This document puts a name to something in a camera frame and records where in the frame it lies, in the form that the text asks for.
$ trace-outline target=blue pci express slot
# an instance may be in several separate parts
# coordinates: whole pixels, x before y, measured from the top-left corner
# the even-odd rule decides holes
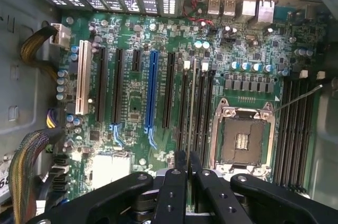
[[[146,107],[146,124],[144,127],[145,133],[148,134],[149,143],[153,148],[157,148],[157,145],[154,141],[153,127],[154,127],[154,116],[155,116],[158,57],[159,57],[158,51],[155,50],[155,51],[150,52],[147,107]]]

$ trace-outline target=motherboard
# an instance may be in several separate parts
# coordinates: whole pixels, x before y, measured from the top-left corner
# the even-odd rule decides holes
[[[292,24],[293,11],[276,6],[264,29],[66,12],[71,48],[61,52],[57,99],[69,199],[131,172],[172,168],[177,150],[196,151],[227,180],[249,173],[272,181],[283,78],[306,78],[323,60],[326,24]]]

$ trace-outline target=black pci express slot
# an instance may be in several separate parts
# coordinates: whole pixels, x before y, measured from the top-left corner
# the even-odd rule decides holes
[[[100,48],[97,63],[97,93],[95,102],[95,118],[97,122],[104,122],[107,95],[108,52],[105,47]]]
[[[140,50],[133,51],[132,71],[141,72],[141,52]]]
[[[180,105],[180,113],[179,113],[179,125],[177,127],[177,140],[176,140],[176,150],[184,150],[183,149],[183,140],[185,136],[185,114],[186,114],[186,92],[187,92],[187,81],[188,81],[188,73],[186,70],[183,71],[182,76],[182,86],[181,86],[181,105]]]
[[[310,87],[307,80],[284,81],[283,104],[307,93]],[[280,112],[280,124],[274,183],[295,191],[304,191],[304,173],[311,130],[314,96],[305,97]]]
[[[121,122],[124,67],[125,52],[123,49],[116,49],[114,66],[114,88],[112,93],[112,124],[118,124]]]
[[[206,146],[208,142],[208,135],[209,135],[209,122],[210,122],[210,115],[211,115],[211,101],[212,101],[212,87],[213,87],[213,78],[215,76],[215,71],[209,71],[208,75],[208,83],[206,85],[206,97],[205,97],[205,112],[204,112],[204,121],[203,121],[203,135],[201,140],[201,147],[200,147],[200,160],[202,165],[205,167],[207,160],[207,151]]]
[[[194,151],[197,151],[200,147],[201,120],[202,120],[202,115],[203,115],[205,72],[200,71],[199,78],[200,79],[199,79],[198,96],[197,96],[197,102],[196,102],[195,129],[194,129],[194,142],[193,142]]]
[[[174,75],[175,75],[175,52],[170,52],[168,53],[167,78],[165,84],[165,97],[164,97],[164,109],[162,121],[163,128],[170,128]]]

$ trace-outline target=green circuit board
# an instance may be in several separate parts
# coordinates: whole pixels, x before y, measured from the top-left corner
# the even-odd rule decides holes
[[[173,167],[174,152],[176,150],[177,127],[179,125],[179,114],[182,93],[182,77],[184,62],[190,61],[188,70],[188,84],[186,86],[187,105],[185,113],[185,139],[188,143],[190,125],[194,126],[196,121],[196,108],[198,101],[198,72],[202,63],[208,63],[208,70],[214,70],[214,78],[211,94],[210,117],[203,119],[211,120],[221,98],[226,98],[230,106],[248,109],[262,109],[269,102],[273,107],[278,107],[283,91],[283,78],[281,71],[291,69],[293,65],[299,65],[302,69],[311,68],[322,60],[322,54],[317,51],[318,44],[323,42],[326,25],[321,22],[312,22],[293,26],[287,19],[289,9],[283,7],[275,8],[275,20],[273,33],[264,35],[264,31],[251,30],[247,24],[236,22],[225,22],[214,20],[214,26],[200,27],[200,23],[187,19],[169,19],[149,16],[133,16],[108,13],[84,13],[66,12],[63,25],[71,29],[71,45],[79,45],[80,40],[90,38],[89,26],[96,28],[100,36],[100,45],[108,52],[108,73],[106,85],[105,117],[102,123],[96,121],[95,96],[98,91],[98,57],[92,56],[90,70],[90,91],[88,99],[94,100],[89,104],[89,113],[79,116],[82,119],[81,131],[75,131],[73,126],[67,128],[67,139],[74,142],[74,151],[71,156],[71,185],[69,199],[77,198],[98,186],[100,176],[116,169],[116,165],[123,169],[113,173],[125,175],[129,172],[146,171],[152,175],[159,169]],[[67,23],[66,18],[72,17],[74,23]],[[155,24],[156,29],[151,30],[149,26]],[[222,43],[219,34],[224,26],[229,25],[238,29],[233,43]],[[259,42],[252,46],[252,36]],[[290,37],[296,37],[297,41],[290,42]],[[209,48],[197,48],[195,43],[208,42]],[[307,48],[314,51],[309,58],[297,56],[294,51],[297,48]],[[110,130],[112,99],[114,95],[114,72],[116,70],[116,49],[123,49],[125,63],[123,68],[123,100],[121,103],[121,123],[119,138],[123,141],[120,147],[114,140],[115,134]],[[140,71],[132,71],[133,51],[141,52]],[[156,101],[154,115],[154,140],[157,149],[149,144],[148,135],[145,133],[145,116],[147,108],[147,87],[150,65],[150,53],[159,51],[158,75],[156,79]],[[168,53],[175,54],[172,103],[170,106],[170,127],[163,128],[163,116],[165,108],[166,78]],[[70,51],[62,52],[61,69],[69,69]],[[196,63],[197,72],[194,80],[193,65]],[[253,72],[241,68],[233,69],[232,63],[238,65],[249,63],[250,66],[258,63],[262,67],[259,72]],[[264,72],[263,68],[271,65],[270,73]],[[69,75],[68,102],[75,101],[76,75]],[[203,92],[201,100],[205,101],[206,91]],[[268,154],[269,133],[271,124],[268,124],[263,133],[261,142],[261,163],[266,162]],[[278,134],[279,117],[275,116],[273,127],[273,149],[275,149],[275,138]],[[221,162],[221,147],[223,135],[218,134],[217,161]],[[102,160],[98,156],[114,156],[110,160]],[[272,167],[273,160],[266,163]],[[269,179],[269,172],[264,178]],[[110,181],[119,178],[112,175]]]

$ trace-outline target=white pci slot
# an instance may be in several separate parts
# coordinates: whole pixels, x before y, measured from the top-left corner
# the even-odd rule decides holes
[[[78,84],[76,90],[76,114],[88,113],[88,94],[90,82],[91,43],[80,40]]]

